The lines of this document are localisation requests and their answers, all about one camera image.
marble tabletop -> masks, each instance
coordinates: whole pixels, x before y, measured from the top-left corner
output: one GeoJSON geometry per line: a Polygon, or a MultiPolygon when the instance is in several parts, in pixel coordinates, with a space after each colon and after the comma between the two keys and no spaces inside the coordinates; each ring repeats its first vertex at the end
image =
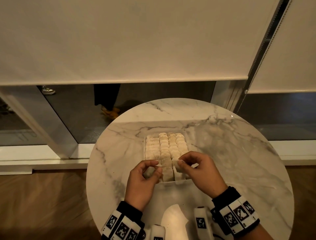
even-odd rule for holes
{"type": "MultiPolygon", "coordinates": [[[[185,131],[191,150],[210,155],[229,186],[258,212],[261,224],[277,239],[288,239],[294,218],[287,171],[265,137],[236,114],[211,103],[166,98],[138,105],[119,116],[100,135],[87,169],[89,207],[99,230],[124,199],[129,172],[143,160],[144,137],[185,131]]],[[[193,209],[213,207],[191,180],[157,184],[142,221],[160,224],[166,240],[197,239],[193,209]]]]}

black sleeve cuff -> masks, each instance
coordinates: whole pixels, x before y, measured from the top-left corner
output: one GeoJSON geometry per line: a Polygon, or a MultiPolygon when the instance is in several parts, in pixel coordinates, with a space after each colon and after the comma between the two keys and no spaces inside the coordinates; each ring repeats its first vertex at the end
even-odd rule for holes
{"type": "Polygon", "coordinates": [[[239,192],[234,187],[229,186],[222,194],[212,199],[212,202],[217,209],[222,209],[240,197],[239,192]]]}
{"type": "Polygon", "coordinates": [[[142,229],[145,227],[145,224],[141,221],[143,213],[129,205],[127,202],[121,201],[116,210],[128,217],[133,222],[137,223],[142,229]]]}

gray marble vein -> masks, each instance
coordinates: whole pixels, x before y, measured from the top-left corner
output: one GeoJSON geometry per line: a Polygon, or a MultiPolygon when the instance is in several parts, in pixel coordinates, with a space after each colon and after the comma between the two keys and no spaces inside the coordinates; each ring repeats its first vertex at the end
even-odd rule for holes
{"type": "MultiPolygon", "coordinates": [[[[291,182],[278,154],[247,121],[210,103],[168,98],[136,106],[101,134],[87,170],[87,195],[101,229],[124,199],[129,171],[143,160],[143,140],[151,133],[184,132],[189,150],[210,155],[224,180],[253,205],[274,239],[288,239],[294,218],[291,182]]],[[[188,180],[158,184],[144,211],[146,228],[166,227],[166,239],[196,239],[193,208],[213,207],[211,199],[188,180]]]]}

person's right hand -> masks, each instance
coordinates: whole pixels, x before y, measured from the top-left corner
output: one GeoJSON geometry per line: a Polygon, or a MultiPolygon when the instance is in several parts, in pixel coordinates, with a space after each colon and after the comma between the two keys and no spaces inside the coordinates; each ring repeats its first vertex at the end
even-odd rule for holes
{"type": "Polygon", "coordinates": [[[183,171],[191,177],[198,189],[211,198],[217,197],[228,188],[214,161],[208,155],[190,151],[179,159],[184,161],[178,161],[183,171]],[[192,168],[191,165],[195,163],[199,166],[192,168]]]}

finger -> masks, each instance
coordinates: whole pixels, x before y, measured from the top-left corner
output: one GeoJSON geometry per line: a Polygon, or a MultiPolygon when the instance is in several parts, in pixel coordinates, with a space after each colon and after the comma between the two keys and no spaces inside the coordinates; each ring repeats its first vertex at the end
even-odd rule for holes
{"type": "Polygon", "coordinates": [[[186,163],[192,165],[194,163],[200,164],[203,159],[205,159],[206,155],[199,152],[193,152],[190,151],[188,153],[183,154],[181,157],[179,157],[179,160],[183,160],[186,163]]]}
{"type": "Polygon", "coordinates": [[[145,172],[148,167],[156,166],[158,163],[159,162],[157,160],[143,160],[137,164],[133,170],[141,170],[142,172],[145,172]]]}
{"type": "Polygon", "coordinates": [[[159,182],[159,179],[162,175],[162,168],[157,167],[156,170],[154,171],[154,174],[147,179],[148,182],[151,182],[153,185],[159,182]]]}
{"type": "Polygon", "coordinates": [[[192,176],[192,174],[196,171],[195,168],[192,168],[191,166],[189,166],[188,164],[186,164],[185,162],[179,160],[178,161],[178,165],[180,168],[182,168],[182,170],[188,174],[190,177],[192,176]]]}

